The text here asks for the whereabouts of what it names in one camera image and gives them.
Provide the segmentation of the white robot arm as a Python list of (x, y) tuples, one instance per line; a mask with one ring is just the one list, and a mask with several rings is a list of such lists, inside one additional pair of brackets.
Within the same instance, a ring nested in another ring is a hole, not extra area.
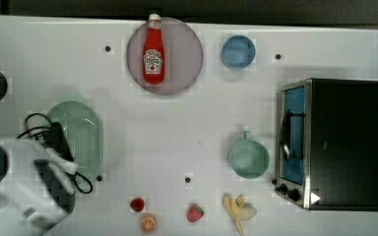
[(0, 140), (0, 236), (43, 236), (74, 211), (77, 164), (61, 125)]

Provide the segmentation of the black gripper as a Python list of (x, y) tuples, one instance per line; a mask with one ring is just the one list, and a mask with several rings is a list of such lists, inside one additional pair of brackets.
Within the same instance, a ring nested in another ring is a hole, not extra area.
[(44, 132), (43, 138), (44, 143), (49, 148), (53, 148), (55, 151), (57, 151), (62, 158), (66, 159), (67, 161), (74, 160), (60, 123), (53, 122), (50, 125), (49, 130)]

